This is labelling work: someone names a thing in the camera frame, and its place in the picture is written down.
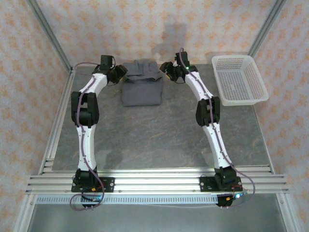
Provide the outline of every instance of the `floral wallpaper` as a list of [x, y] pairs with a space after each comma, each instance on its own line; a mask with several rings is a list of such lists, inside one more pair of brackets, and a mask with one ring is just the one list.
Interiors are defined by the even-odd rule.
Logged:
[[0, 231], [13, 229], [68, 77], [25, 0], [0, 1]]
[[71, 64], [248, 53], [275, 0], [38, 0]]
[[277, 173], [294, 187], [303, 231], [309, 228], [309, 2], [289, 0], [255, 56], [269, 100], [256, 105]]

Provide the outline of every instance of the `white plastic basket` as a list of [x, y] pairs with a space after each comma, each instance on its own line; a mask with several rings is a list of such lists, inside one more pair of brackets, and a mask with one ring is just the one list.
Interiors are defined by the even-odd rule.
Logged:
[[252, 57], [214, 56], [211, 61], [223, 105], [253, 105], [269, 98]]

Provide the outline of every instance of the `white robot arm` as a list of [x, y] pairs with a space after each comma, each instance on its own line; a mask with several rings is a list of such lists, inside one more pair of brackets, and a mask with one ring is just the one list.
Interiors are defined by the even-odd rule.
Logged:
[[[199, 73], [198, 72], [192, 72], [192, 73], [197, 79], [195, 79], [190, 74], [186, 74], [185, 76], [186, 84], [191, 88], [198, 102], [201, 100], [209, 100], [209, 98], [213, 97], [213, 95], [205, 87], [204, 83], [202, 82], [199, 76]], [[214, 167], [216, 169], [220, 169], [220, 167], [222, 168], [229, 167], [230, 166], [229, 163], [227, 163], [223, 157], [223, 155], [225, 154], [225, 157], [230, 161], [221, 137], [220, 124], [214, 122], [212, 125], [202, 126], [202, 129], [206, 133], [206, 136], [211, 146], [211, 151], [214, 160]]]
[[73, 192], [97, 190], [101, 184], [94, 152], [94, 134], [99, 119], [97, 96], [109, 82], [117, 84], [127, 72], [122, 65], [113, 66], [113, 59], [102, 55], [101, 64], [95, 68], [86, 86], [71, 94], [71, 118], [79, 139], [79, 163], [73, 178]]
[[176, 53], [175, 62], [163, 63], [160, 70], [166, 72], [171, 81], [179, 77], [191, 88], [198, 103], [196, 120], [202, 127], [211, 146], [215, 167], [215, 182], [219, 190], [231, 190], [239, 185], [235, 168], [227, 155], [220, 132], [220, 99], [214, 97], [202, 82], [197, 68], [190, 65], [186, 52]]
[[[99, 95], [101, 90], [107, 86], [107, 76], [102, 73], [95, 73], [91, 76], [90, 81], [87, 85], [82, 88], [79, 92], [82, 93], [86, 90], [85, 94], [88, 93], [95, 93], [96, 96]], [[79, 139], [79, 163], [78, 168], [82, 171], [88, 171], [89, 168], [87, 167], [83, 154], [82, 154], [82, 147], [84, 149], [84, 153], [86, 154], [86, 160], [89, 164], [91, 169], [95, 169], [97, 166], [96, 159], [95, 159], [95, 152], [94, 152], [94, 134], [96, 129], [96, 124], [89, 127], [84, 127], [84, 138], [82, 140], [83, 131], [81, 127], [76, 127], [78, 132], [78, 139]]]

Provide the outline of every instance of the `table surface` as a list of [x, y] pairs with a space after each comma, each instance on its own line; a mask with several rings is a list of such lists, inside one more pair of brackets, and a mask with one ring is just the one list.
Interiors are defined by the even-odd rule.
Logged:
[[[196, 65], [209, 91], [218, 96], [212, 65]], [[78, 71], [91, 73], [93, 67]], [[72, 91], [90, 76], [76, 74]], [[105, 87], [98, 96], [100, 119], [95, 131], [98, 170], [212, 167], [207, 137], [196, 123], [197, 100], [190, 87], [164, 78], [158, 106], [123, 107], [121, 83]], [[53, 170], [76, 170], [78, 137], [71, 120], [70, 101], [58, 142]], [[252, 106], [222, 106], [220, 127], [234, 165], [267, 165], [267, 152]]]

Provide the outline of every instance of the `folded gray shirt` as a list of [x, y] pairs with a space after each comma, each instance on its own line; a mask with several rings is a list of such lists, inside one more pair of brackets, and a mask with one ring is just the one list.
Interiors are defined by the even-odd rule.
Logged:
[[156, 62], [148, 59], [124, 63], [127, 73], [123, 77], [123, 106], [160, 105], [163, 73]]

